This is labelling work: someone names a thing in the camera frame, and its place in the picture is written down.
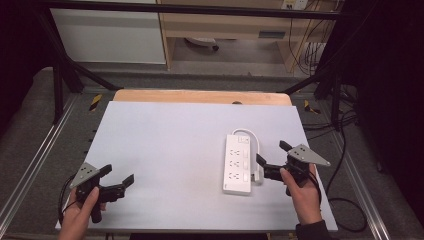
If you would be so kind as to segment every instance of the human hand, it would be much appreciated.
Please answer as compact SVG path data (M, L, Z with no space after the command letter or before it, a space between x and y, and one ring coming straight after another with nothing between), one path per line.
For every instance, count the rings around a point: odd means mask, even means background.
M313 164L309 164L309 171L316 175ZM306 183L300 188L290 172L281 168L280 173L284 184L289 188L300 224L306 225L322 221L318 191L312 181L306 180Z
M62 223L62 229L59 233L59 240L79 240L84 239L85 232L88 227L91 210L99 198L99 188L95 187L88 195L87 199L82 205L77 200L76 188L72 189L69 196L69 203L72 205L65 211L65 216ZM105 210L106 205L100 204L101 210Z

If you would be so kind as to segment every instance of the floor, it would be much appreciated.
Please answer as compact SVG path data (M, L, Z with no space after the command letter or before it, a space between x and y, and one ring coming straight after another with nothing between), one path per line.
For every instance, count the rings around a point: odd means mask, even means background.
M284 90L307 77L315 64L311 64L311 69L303 64L306 68L303 69L304 72L296 69L294 73L287 73L283 67L283 60L276 54L277 46L272 42L218 40L218 44L220 49L214 52L212 49L193 46L179 39L171 70L166 70L163 66L147 65L109 65L107 68L98 64L88 66L108 81L126 88L275 92L276 89ZM0 234L5 234L2 239L56 239L57 231L54 226L57 219L58 193L75 166L78 167L84 161L86 151L90 147L90 139L95 136L95 129L107 102L113 98L113 92L101 89L92 81L83 79L87 86L84 93L66 94L68 103L74 101L75 105L69 115L66 115L66 123L63 126L52 126L54 96L51 80L51 72L48 69L35 77L34 86L21 110L12 119L8 131L0 139L0 168L7 170L7 174L0 176L0 192L2 192ZM315 100L312 94L315 87L316 85L311 84L293 94L291 99L298 107L303 124L313 123L315 125L312 126L322 126L328 122L325 112L328 111L330 99ZM354 89L346 87L344 91L354 95ZM98 93L102 93L102 100L95 111L88 111L91 101ZM310 104L308 111L305 111L305 100ZM347 112L349 109L351 103L342 103L341 110ZM45 138L49 131L56 131L58 128L60 128L59 136L47 139L46 143ZM324 185L328 184L341 154L340 133L328 130L331 129L306 131L310 147L333 163L332 168L318 169ZM387 236L378 238L373 233L372 224L359 233L341 228L332 235L342 239L424 239L422 226L406 204L391 176L378 171L378 163L360 125L346 126L345 133L347 143L345 158L350 159L353 166L356 166L356 171L375 204L377 217L383 223L382 226L385 228L383 232L386 232ZM47 150L39 152L40 146L45 146ZM34 162L37 156L41 156L40 165ZM357 184L352 183L355 179L349 174L351 166L347 160L341 165L329 196L348 198L360 203L364 196L356 192ZM28 168L36 170L34 175L27 172ZM16 186L22 186L22 182L29 179L32 179L29 186L14 191ZM16 207L11 208L11 212L5 212L4 207L11 205L10 196L18 196L17 201L12 201ZM349 228L359 228L364 221L353 205L344 202L333 204L333 214L337 221ZM290 234L292 233L272 234L272 239L293 239ZM90 233L88 239L100 237L98 233ZM121 234L116 238L128 239L128 235Z

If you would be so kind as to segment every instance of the gray floor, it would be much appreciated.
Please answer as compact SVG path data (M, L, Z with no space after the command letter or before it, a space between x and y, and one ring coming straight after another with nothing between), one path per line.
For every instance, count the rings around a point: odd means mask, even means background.
M220 50L212 52L207 48L190 46L183 40L178 41L174 68L170 71L144 65L128 70L127 73L123 73L122 68L108 68L108 72L104 72L104 69L97 70L103 71L99 75L106 80L126 88L264 92L283 90L305 76L299 70L286 73L282 67L282 59L274 55L276 45L270 42L222 40L218 43ZM85 93L69 95L69 99L75 99L75 107L14 215L4 239L9 239L12 235L28 237L27 239L55 238L57 198L61 186L84 161L84 152L90 147L89 140L95 136L93 130L97 129L106 104L114 94L99 90L90 80L84 79L84 82L88 86ZM311 94L314 88L315 85L310 85L301 93L292 95L293 104L298 107L304 124L327 122L324 114L304 111L305 99L310 101L313 108L320 108L329 102L315 101ZM102 100L94 112L88 111L97 91L103 93ZM0 168L3 170L0 175L2 209L52 127L53 107L51 72L43 71L36 76L34 86L21 110L0 139ZM342 108L347 111L350 107L343 104ZM306 134L310 138L323 132L325 131ZM377 171L377 163L361 127L350 125L346 127L345 132L348 151L358 166L391 239L424 239L422 226L406 204L392 177ZM328 133L310 140L309 145L332 162L332 168L319 168L322 181L326 185L340 158L335 139L332 133ZM344 166L342 165L335 178L329 196L344 197L357 202ZM359 212L347 204L334 204L333 213L337 221L351 228L359 227L363 221ZM289 232L284 232L273 234L272 237L288 239L288 235ZM342 239L374 238L370 228L361 233L340 229L332 235Z

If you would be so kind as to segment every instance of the white cabinet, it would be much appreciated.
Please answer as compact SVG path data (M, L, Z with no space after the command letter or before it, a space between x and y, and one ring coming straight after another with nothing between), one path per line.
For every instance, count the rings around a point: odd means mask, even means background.
M156 3L155 0L108 1ZM165 64L157 13L51 11L68 55L77 62Z

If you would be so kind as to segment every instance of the white table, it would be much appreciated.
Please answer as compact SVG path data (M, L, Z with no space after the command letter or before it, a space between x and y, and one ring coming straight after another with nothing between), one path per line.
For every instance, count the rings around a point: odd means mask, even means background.
M222 192L225 137L253 131L261 155L282 165L291 145L307 140L295 107L204 103L110 102L86 162L112 164L101 185L134 173L126 196L108 203L92 230L108 232L275 232L298 223L281 182L265 179L249 196ZM251 154L256 153L252 140ZM323 193L323 218L337 230Z

